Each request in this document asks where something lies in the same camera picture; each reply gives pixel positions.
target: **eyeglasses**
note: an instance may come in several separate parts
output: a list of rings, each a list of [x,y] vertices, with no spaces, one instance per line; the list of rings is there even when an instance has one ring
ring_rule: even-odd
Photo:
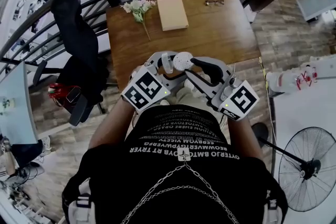
[[[206,0],[205,1],[205,6],[223,6],[224,5],[224,0]]]

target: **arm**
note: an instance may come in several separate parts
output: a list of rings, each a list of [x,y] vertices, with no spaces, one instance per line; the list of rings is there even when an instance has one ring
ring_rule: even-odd
[[[241,121],[228,119],[231,145],[242,157],[254,157],[263,161],[263,153],[250,126],[248,118]]]
[[[133,114],[134,107],[120,98],[93,134],[89,148],[123,142]]]

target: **backpack strap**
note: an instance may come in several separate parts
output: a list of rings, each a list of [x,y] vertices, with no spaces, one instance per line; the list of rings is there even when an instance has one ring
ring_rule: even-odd
[[[80,195],[68,209],[69,224],[96,224],[94,202],[91,201],[90,179],[87,178],[80,186]]]
[[[264,205],[264,218],[262,224],[281,224],[282,223],[282,210],[277,205],[277,200],[272,199],[270,196],[271,191],[267,191],[266,203]]]

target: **silver chain necklace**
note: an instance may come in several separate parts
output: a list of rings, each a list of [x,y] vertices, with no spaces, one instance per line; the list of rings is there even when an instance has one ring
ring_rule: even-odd
[[[198,177],[204,184],[205,186],[212,192],[212,195],[209,194],[209,193],[206,193],[205,191],[203,190],[200,190],[196,187],[193,187],[193,186],[177,186],[177,187],[172,187],[172,188],[167,188],[167,189],[164,189],[164,190],[160,190],[159,192],[153,194],[153,195],[150,195],[156,188],[159,184],[161,184],[162,182],[164,182],[164,180],[168,177],[170,177],[174,172],[178,171],[178,170],[181,170],[183,167],[186,167],[188,170],[190,170],[191,172],[193,172],[193,174]],[[184,165],[182,166],[178,166],[177,168],[175,168],[174,171],[170,171],[169,173],[167,173],[165,175],[165,177],[161,178],[153,187],[150,188],[150,190],[145,194],[145,196],[143,196],[143,198],[140,200],[140,202],[133,208],[132,211],[130,211],[128,213],[128,215],[124,218],[124,220],[121,222],[121,224],[127,224],[131,217],[134,215],[134,213],[140,208],[140,206],[142,206],[144,203],[146,203],[147,201],[149,201],[150,199],[162,194],[162,193],[165,193],[165,192],[168,192],[168,191],[172,191],[172,190],[177,190],[177,189],[193,189],[195,191],[198,191],[204,195],[206,195],[207,197],[211,198],[212,200],[215,200],[217,203],[219,203],[221,205],[221,207],[227,212],[227,216],[228,218],[234,223],[234,224],[239,224],[238,220],[236,219],[236,217],[232,214],[232,212],[224,205],[224,203],[221,201],[221,199],[219,198],[217,192],[215,192],[211,185],[196,171],[194,171],[186,162],[186,159],[184,157]]]

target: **beige book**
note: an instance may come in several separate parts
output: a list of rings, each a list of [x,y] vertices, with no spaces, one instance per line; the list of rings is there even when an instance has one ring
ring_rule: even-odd
[[[174,30],[189,26],[182,0],[157,0],[162,30]]]

